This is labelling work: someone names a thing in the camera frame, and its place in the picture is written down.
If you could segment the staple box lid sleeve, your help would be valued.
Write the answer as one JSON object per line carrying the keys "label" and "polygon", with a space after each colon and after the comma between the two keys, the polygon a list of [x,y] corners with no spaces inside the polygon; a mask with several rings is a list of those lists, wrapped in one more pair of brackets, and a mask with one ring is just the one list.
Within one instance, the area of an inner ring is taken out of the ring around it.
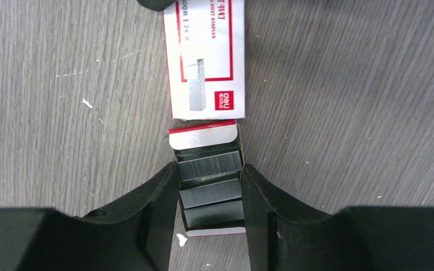
{"label": "staple box lid sleeve", "polygon": [[176,1],[163,14],[171,115],[245,117],[245,2]]}

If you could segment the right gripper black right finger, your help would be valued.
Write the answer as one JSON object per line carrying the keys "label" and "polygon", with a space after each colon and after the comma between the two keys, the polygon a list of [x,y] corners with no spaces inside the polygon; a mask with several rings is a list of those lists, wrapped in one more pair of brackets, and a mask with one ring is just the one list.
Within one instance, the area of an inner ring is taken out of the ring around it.
{"label": "right gripper black right finger", "polygon": [[241,172],[252,270],[434,270],[434,207],[351,206],[330,215]]}

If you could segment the box of staples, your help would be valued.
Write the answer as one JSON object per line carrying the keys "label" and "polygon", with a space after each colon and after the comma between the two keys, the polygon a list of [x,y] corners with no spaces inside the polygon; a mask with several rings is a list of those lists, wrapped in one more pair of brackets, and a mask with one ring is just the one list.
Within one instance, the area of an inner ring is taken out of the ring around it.
{"label": "box of staples", "polygon": [[245,165],[236,120],[168,131],[179,171],[179,205],[189,237],[246,232],[241,192]]}

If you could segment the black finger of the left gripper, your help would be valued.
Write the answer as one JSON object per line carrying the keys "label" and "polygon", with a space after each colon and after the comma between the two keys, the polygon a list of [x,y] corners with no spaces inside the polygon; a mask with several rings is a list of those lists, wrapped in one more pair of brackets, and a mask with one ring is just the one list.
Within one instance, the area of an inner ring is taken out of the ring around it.
{"label": "black finger of the left gripper", "polygon": [[137,0],[137,2],[152,11],[164,11],[167,7],[177,2],[177,0]]}

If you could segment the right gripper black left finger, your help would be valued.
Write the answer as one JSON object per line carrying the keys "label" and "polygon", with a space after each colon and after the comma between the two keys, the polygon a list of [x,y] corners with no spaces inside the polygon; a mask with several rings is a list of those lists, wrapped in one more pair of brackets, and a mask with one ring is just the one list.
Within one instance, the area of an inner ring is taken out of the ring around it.
{"label": "right gripper black left finger", "polygon": [[167,270],[178,193],[171,162],[83,217],[0,208],[0,270]]}

